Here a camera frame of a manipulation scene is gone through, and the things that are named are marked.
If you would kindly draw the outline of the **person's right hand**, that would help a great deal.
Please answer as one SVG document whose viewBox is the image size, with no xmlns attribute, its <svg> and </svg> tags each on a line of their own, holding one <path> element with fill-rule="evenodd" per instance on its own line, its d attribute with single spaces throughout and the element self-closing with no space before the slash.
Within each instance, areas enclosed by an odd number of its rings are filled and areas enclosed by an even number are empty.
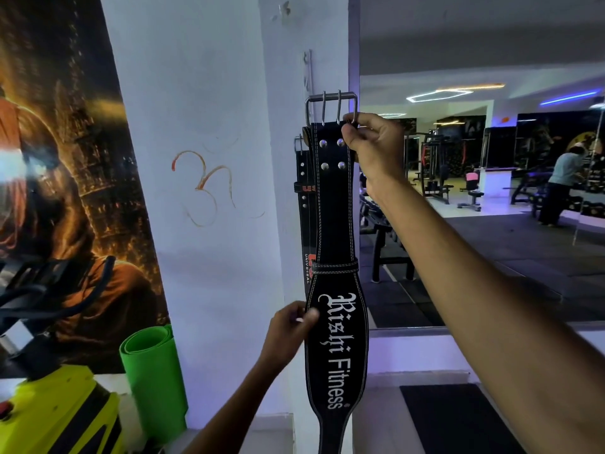
<svg viewBox="0 0 605 454">
<path fill-rule="evenodd" d="M 362 135 L 362 148 L 353 151 L 366 177 L 369 195 L 378 200 L 384 193 L 403 182 L 403 127 L 396 121 L 374 113 L 346 113 L 344 123 L 350 123 Z"/>
</svg>

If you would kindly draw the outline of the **person's left hand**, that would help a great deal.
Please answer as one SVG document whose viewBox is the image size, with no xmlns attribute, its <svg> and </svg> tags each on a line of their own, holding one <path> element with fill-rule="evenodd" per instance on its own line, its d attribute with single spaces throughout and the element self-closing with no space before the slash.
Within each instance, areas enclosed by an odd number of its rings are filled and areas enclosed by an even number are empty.
<svg viewBox="0 0 605 454">
<path fill-rule="evenodd" d="M 258 364 L 272 376 L 277 376 L 295 357 L 313 328 L 295 326 L 295 313 L 307 311 L 303 301 L 294 301 L 275 313 L 262 345 Z"/>
</svg>

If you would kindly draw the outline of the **black leather weightlifting belt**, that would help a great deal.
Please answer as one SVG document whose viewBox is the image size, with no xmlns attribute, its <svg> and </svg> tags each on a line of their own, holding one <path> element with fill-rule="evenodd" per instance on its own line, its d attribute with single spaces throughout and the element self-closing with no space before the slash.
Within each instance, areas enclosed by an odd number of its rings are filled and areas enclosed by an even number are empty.
<svg viewBox="0 0 605 454">
<path fill-rule="evenodd" d="M 341 128 L 341 104 L 354 92 L 309 96 L 302 128 L 316 183 L 317 246 L 306 308 L 320 319 L 305 342 L 306 386 L 320 425 L 318 454 L 342 454 L 347 424 L 367 380 L 369 330 L 353 227 L 354 156 Z"/>
</svg>

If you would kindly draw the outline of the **person's left forearm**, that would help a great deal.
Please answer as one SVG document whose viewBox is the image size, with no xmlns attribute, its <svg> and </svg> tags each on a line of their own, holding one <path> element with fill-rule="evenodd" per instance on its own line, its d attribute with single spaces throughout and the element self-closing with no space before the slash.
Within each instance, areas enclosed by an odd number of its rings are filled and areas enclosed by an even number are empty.
<svg viewBox="0 0 605 454">
<path fill-rule="evenodd" d="M 283 365 L 259 359 L 181 454 L 239 454 L 262 400 L 283 368 Z"/>
</svg>

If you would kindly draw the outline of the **person's right forearm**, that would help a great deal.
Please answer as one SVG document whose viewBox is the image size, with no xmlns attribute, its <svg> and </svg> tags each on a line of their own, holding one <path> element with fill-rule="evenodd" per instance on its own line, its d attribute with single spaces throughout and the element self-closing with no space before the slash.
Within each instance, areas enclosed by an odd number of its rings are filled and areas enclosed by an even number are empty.
<svg viewBox="0 0 605 454">
<path fill-rule="evenodd" d="M 529 454 L 605 454 L 605 356 L 470 246 L 405 178 L 367 177 L 439 315 Z"/>
</svg>

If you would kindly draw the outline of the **black belt with red label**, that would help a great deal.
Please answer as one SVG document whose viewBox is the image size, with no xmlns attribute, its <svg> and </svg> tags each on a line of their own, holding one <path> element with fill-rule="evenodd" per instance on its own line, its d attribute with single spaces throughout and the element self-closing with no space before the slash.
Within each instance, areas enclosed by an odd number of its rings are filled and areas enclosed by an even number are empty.
<svg viewBox="0 0 605 454">
<path fill-rule="evenodd" d="M 293 187 L 298 196 L 304 287 L 305 293 L 308 294 L 312 281 L 312 265 L 316 258 L 317 246 L 317 200 L 314 161 L 302 134 L 294 138 L 293 144 L 297 161 L 297 180 L 294 182 Z"/>
</svg>

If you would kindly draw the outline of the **hexagonal ceiling light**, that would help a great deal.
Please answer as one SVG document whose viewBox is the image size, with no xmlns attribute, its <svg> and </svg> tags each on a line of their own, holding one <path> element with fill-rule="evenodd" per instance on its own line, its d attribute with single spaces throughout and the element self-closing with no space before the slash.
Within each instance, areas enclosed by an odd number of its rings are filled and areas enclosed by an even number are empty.
<svg viewBox="0 0 605 454">
<path fill-rule="evenodd" d="M 432 90 L 430 92 L 408 96 L 406 100 L 409 103 L 426 103 L 440 100 L 448 100 L 472 94 L 474 91 L 467 88 L 447 88 L 443 90 Z"/>
</svg>

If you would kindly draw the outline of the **pink seat exercise machine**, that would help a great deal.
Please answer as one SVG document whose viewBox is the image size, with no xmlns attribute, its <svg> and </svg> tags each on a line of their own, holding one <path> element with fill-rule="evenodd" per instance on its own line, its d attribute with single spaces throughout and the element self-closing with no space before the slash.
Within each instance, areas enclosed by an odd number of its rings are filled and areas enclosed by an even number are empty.
<svg viewBox="0 0 605 454">
<path fill-rule="evenodd" d="M 465 188 L 461 189 L 466 192 L 470 198 L 470 202 L 458 203 L 458 209 L 468 208 L 475 212 L 481 212 L 481 204 L 478 199 L 482 198 L 485 193 L 480 190 L 480 175 L 477 171 L 469 172 L 465 175 Z"/>
</svg>

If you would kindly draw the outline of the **white reception counter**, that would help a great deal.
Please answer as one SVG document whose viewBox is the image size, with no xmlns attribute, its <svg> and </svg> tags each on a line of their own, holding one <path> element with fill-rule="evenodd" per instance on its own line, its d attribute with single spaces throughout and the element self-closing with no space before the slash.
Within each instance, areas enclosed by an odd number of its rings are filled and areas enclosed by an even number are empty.
<svg viewBox="0 0 605 454">
<path fill-rule="evenodd" d="M 479 168 L 479 190 L 484 198 L 509 198 L 513 167 Z"/>
</svg>

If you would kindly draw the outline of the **green rolled exercise mat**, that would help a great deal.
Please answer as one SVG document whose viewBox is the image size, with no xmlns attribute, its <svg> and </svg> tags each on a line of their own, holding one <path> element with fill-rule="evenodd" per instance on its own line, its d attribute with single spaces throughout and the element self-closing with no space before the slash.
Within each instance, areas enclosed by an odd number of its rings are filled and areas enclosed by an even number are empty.
<svg viewBox="0 0 605 454">
<path fill-rule="evenodd" d="M 157 444 L 169 444 L 186 430 L 188 411 L 172 326 L 130 335 L 119 354 L 145 435 Z"/>
</svg>

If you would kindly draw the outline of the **black floor mat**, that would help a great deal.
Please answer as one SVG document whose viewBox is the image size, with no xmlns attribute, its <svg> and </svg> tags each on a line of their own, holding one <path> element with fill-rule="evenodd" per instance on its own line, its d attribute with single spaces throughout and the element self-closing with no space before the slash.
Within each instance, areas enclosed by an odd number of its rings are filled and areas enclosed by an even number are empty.
<svg viewBox="0 0 605 454">
<path fill-rule="evenodd" d="M 425 454 L 526 454 L 476 384 L 400 387 Z"/>
</svg>

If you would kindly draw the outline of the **black workout bench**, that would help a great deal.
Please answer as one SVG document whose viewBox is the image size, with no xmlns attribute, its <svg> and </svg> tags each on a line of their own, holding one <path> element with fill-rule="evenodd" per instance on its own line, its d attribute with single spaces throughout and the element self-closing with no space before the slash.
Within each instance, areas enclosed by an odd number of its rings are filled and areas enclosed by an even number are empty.
<svg viewBox="0 0 605 454">
<path fill-rule="evenodd" d="M 510 187 L 510 205 L 532 204 L 534 197 L 544 194 L 553 168 L 536 168 L 525 171 L 518 182 Z"/>
</svg>

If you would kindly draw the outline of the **yellow and black machine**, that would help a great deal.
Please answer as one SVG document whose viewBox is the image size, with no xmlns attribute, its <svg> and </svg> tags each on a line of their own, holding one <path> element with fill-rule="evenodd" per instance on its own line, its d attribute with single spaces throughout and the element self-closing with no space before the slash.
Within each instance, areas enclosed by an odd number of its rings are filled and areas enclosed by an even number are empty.
<svg viewBox="0 0 605 454">
<path fill-rule="evenodd" d="M 86 366 L 24 380 L 0 401 L 0 454 L 127 454 L 119 402 Z"/>
</svg>

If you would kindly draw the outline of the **large wall mirror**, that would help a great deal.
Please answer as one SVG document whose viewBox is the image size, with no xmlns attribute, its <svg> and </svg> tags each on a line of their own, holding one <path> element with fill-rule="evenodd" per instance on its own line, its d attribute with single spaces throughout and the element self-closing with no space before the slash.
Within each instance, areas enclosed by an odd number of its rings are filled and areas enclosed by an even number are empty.
<svg viewBox="0 0 605 454">
<path fill-rule="evenodd" d="M 450 137 L 450 204 L 422 198 L 538 305 L 605 329 L 605 0 L 356 1 L 360 109 L 404 127 L 412 187 L 421 194 L 418 133 Z M 474 92 L 406 100 L 447 88 Z M 513 186 L 576 143 L 584 165 L 557 227 L 538 221 L 548 184 L 532 204 L 458 209 L 467 173 L 513 167 Z"/>
</svg>

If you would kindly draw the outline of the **dark orange wall poster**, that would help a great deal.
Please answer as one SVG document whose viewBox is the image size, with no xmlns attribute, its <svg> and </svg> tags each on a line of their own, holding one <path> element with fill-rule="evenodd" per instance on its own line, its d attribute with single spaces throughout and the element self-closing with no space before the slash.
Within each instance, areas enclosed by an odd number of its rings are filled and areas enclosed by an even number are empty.
<svg viewBox="0 0 605 454">
<path fill-rule="evenodd" d="M 101 0 L 0 0 L 0 259 L 69 260 L 46 328 L 62 363 L 123 374 L 121 343 L 168 323 Z"/>
</svg>

